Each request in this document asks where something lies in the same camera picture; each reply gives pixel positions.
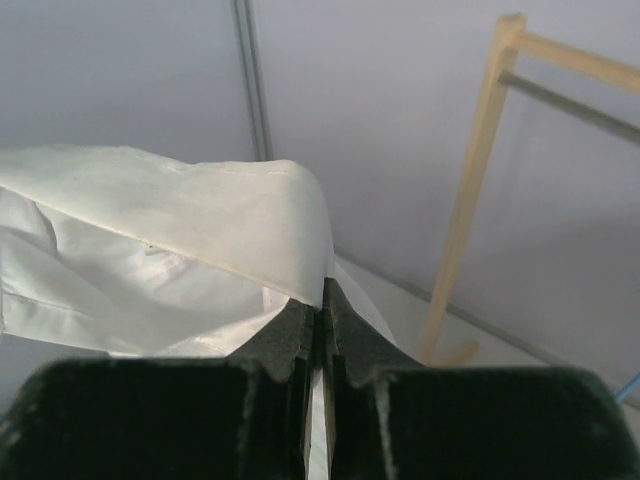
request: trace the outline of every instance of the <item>gray panel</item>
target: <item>gray panel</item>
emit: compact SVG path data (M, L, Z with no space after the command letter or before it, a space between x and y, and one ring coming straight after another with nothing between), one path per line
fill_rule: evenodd
M104 352L3 335L0 341L0 416L13 403L20 386L42 365L70 357L107 357Z
M0 147L253 160L231 3L2 2Z
M636 0L255 0L276 158L310 168L349 257L431 290L497 17L640 65ZM519 72L635 125L640 99ZM622 384L640 368L640 149L509 94L454 303Z

